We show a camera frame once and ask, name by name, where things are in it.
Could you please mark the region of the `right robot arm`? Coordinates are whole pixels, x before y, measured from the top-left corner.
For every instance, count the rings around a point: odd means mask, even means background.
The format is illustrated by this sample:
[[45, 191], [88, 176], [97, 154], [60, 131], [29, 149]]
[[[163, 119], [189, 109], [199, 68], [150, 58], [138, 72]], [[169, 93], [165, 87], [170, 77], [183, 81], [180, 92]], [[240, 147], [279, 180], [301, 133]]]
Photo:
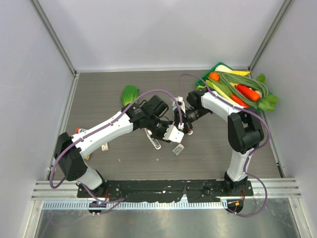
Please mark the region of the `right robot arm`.
[[230, 196], [239, 193], [247, 183], [247, 169], [252, 151], [257, 149], [264, 139], [264, 132], [256, 109], [240, 108], [220, 96], [216, 91], [207, 88], [188, 93], [186, 98], [190, 108], [184, 106], [183, 99], [177, 98], [173, 103], [175, 124], [182, 118], [183, 132], [193, 131], [193, 122], [208, 113], [214, 113], [227, 123], [227, 139], [232, 148], [229, 168], [224, 174], [224, 191]]

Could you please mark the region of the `white stapler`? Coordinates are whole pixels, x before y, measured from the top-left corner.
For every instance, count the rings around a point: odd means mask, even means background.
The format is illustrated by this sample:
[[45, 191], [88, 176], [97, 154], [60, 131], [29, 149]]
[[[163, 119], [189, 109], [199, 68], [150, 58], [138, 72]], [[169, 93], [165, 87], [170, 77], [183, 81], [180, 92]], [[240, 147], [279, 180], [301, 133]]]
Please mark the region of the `white stapler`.
[[158, 142], [157, 139], [152, 138], [152, 132], [150, 130], [146, 129], [146, 128], [144, 129], [144, 131], [146, 133], [147, 138], [150, 140], [150, 142], [154, 146], [154, 148], [156, 150], [159, 150], [161, 148], [161, 144]]

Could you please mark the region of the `staples tray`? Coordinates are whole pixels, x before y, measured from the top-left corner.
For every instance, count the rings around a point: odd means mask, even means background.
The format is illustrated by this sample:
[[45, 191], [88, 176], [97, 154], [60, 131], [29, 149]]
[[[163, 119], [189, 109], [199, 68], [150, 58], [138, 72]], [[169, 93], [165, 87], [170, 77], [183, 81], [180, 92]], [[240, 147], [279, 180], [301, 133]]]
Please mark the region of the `staples tray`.
[[172, 152], [173, 154], [178, 156], [183, 150], [184, 150], [184, 146], [180, 143], [172, 150]]

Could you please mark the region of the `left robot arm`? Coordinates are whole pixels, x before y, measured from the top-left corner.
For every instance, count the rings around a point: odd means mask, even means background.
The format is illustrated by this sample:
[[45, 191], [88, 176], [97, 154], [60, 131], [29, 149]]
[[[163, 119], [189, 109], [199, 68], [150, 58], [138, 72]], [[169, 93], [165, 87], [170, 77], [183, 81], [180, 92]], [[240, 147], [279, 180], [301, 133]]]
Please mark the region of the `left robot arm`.
[[60, 134], [54, 151], [55, 162], [50, 172], [50, 186], [54, 185], [53, 178], [56, 168], [59, 167], [67, 181], [78, 181], [88, 188], [88, 192], [95, 198], [105, 193], [105, 180], [97, 170], [92, 169], [84, 161], [90, 154], [103, 144], [128, 134], [137, 129], [148, 129], [158, 139], [167, 141], [167, 131], [171, 122], [161, 120], [161, 116], [169, 109], [166, 102], [154, 95], [142, 103], [130, 103], [123, 107], [110, 119], [84, 132], [69, 135]]

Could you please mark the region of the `staples box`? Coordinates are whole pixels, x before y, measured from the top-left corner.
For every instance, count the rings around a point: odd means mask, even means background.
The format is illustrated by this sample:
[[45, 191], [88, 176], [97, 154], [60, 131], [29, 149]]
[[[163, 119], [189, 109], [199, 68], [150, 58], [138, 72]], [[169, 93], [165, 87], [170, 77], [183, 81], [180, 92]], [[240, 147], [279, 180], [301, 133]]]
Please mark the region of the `staples box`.
[[106, 144], [103, 144], [103, 145], [101, 146], [101, 149], [102, 149], [102, 151], [108, 151], [108, 150], [109, 150], [108, 144], [107, 144], [107, 143], [106, 143]]

